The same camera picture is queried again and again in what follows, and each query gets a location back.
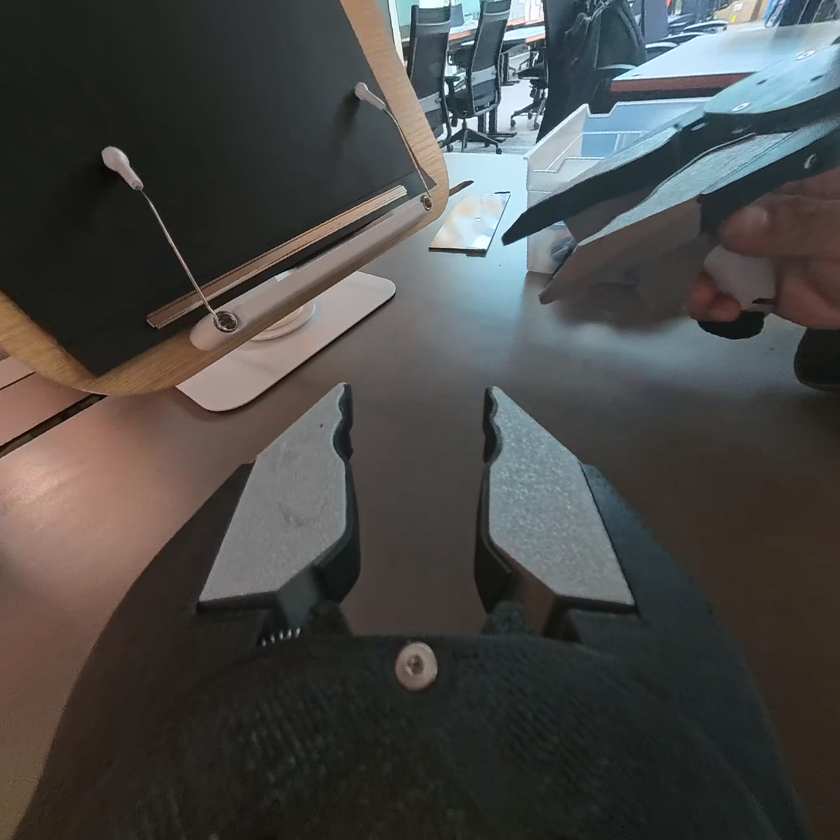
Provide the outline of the black jacket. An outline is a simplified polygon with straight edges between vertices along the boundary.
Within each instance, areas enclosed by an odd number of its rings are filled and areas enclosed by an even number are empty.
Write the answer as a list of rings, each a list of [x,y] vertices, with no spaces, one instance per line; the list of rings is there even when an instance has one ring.
[[[546,1],[543,15],[548,93],[538,141],[582,105],[609,113],[613,80],[646,60],[627,1]]]

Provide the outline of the white plastic bin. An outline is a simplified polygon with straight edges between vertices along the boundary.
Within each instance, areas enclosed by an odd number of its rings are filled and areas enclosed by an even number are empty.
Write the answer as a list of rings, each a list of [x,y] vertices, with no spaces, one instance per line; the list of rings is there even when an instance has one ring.
[[[605,114],[576,109],[524,158],[527,208],[558,192],[606,157],[637,144],[666,123],[678,121],[707,98],[620,101]]]

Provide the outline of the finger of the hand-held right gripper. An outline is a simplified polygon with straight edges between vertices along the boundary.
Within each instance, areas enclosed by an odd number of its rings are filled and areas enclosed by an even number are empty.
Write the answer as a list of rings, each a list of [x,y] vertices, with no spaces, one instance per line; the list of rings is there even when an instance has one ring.
[[[615,287],[643,305],[678,305],[708,254],[697,197],[653,191],[578,243],[539,299],[547,305]]]
[[[693,132],[703,117],[681,117],[657,127],[626,148],[595,163],[557,192],[524,211],[504,233],[510,245],[558,222],[590,211],[604,203],[644,192],[649,194],[677,173],[698,151]]]

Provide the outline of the wooden book stand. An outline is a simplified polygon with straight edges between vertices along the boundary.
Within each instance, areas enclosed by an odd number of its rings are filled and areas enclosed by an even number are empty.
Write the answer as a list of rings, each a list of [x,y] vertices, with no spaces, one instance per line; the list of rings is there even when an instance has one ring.
[[[2,351],[179,385],[437,220],[376,2],[2,2]]]

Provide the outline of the black mesh office chair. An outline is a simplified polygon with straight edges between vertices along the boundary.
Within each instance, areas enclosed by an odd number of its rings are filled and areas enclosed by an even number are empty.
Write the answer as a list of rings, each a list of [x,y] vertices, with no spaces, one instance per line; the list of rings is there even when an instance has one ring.
[[[461,128],[443,141],[446,151],[460,143],[467,151],[470,142],[481,142],[501,154],[506,137],[487,133],[486,117],[501,102],[500,57],[511,10],[511,1],[480,3],[479,20],[465,63],[465,75],[445,81],[445,104],[448,115],[461,122]]]
[[[411,13],[406,72],[423,115],[439,144],[450,148],[452,126],[446,99],[451,6],[414,6]]]
[[[539,130],[548,96],[548,71],[545,58],[533,56],[533,61],[518,71],[520,81],[528,81],[531,86],[531,100],[525,108],[513,112],[510,129],[516,128],[516,117],[525,114],[532,121],[532,129]]]

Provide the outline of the person's right hand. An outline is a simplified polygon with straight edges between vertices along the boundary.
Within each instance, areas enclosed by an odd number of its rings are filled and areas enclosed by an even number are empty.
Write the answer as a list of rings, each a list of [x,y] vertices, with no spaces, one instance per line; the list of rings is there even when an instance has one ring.
[[[773,262],[774,312],[807,329],[839,328],[839,169],[762,196],[718,229],[735,254]]]

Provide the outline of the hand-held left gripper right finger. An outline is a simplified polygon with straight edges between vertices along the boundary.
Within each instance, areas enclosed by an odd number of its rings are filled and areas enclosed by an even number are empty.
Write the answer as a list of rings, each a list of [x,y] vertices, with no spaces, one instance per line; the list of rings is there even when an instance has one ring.
[[[636,603],[580,460],[497,386],[486,389],[474,576],[491,613],[520,606],[533,632],[570,609]]]

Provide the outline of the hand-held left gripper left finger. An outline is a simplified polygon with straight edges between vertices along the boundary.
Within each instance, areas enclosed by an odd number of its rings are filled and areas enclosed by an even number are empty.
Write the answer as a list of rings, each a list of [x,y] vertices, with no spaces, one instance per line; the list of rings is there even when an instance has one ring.
[[[198,600],[201,611],[308,615],[352,590],[361,571],[352,425],[352,390],[341,383],[259,454]]]

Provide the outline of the clear acrylic sheet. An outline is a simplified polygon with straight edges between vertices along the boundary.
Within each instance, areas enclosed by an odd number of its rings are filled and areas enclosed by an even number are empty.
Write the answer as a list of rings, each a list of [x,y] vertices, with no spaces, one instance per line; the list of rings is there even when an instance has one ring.
[[[507,209],[510,192],[464,196],[448,213],[428,250],[433,253],[486,257]]]

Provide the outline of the desk with red-brown edge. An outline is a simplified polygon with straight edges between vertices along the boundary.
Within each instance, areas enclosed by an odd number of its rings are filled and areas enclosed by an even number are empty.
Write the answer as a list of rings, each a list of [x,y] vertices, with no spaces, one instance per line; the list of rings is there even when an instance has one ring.
[[[832,44],[839,22],[765,28],[750,24],[703,35],[617,77],[619,100],[710,96],[777,61]]]

